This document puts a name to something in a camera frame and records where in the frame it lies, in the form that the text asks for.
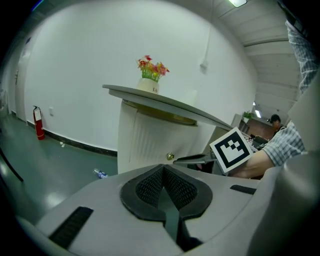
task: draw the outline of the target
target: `wall outlet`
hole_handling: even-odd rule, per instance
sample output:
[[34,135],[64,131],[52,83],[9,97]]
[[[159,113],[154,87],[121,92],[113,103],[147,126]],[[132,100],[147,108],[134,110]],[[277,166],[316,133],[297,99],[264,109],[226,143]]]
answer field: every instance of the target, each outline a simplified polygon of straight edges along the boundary
[[54,116],[54,108],[52,106],[49,107],[49,114],[50,116]]

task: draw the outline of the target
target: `door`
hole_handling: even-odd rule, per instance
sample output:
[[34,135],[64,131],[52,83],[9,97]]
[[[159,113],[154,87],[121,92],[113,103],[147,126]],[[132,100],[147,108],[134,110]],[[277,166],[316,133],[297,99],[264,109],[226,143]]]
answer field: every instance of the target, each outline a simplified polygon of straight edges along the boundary
[[34,31],[29,34],[25,40],[25,44],[22,48],[17,71],[15,74],[15,111],[16,116],[26,121],[26,110],[25,110],[25,82],[29,60],[31,57],[32,49],[35,45],[37,36],[41,31],[42,26],[38,26]]
[[20,59],[18,62],[18,67],[15,73],[15,112],[16,116],[26,121],[25,112],[25,80],[27,74],[27,67],[30,58],[30,51],[24,47]]

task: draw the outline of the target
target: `plaid shirt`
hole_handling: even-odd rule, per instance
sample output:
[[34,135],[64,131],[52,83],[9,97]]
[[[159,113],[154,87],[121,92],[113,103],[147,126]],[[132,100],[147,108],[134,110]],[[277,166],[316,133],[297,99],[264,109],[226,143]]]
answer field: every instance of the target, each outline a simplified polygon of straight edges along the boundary
[[[288,22],[289,43],[299,62],[302,81],[299,85],[300,95],[309,87],[317,74],[320,60],[316,56],[313,46]],[[284,162],[305,151],[304,144],[292,121],[287,128],[280,130],[263,148],[275,166],[282,166]]]

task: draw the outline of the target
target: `desk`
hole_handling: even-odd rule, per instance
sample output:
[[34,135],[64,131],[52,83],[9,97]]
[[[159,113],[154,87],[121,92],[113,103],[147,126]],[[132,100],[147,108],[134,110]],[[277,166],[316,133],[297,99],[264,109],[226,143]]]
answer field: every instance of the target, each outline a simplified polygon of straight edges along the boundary
[[172,164],[190,155],[197,143],[197,122],[227,131],[233,128],[213,115],[172,98],[117,85],[102,87],[122,99],[118,128],[119,174],[155,164]]

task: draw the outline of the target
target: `fire extinguisher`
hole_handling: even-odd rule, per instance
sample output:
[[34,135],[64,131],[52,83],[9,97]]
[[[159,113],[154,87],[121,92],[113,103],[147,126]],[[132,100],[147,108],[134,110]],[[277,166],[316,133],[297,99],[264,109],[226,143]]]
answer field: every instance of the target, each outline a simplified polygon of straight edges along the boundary
[[33,109],[33,120],[38,140],[43,140],[45,138],[45,130],[42,126],[41,110],[37,106],[34,106]]

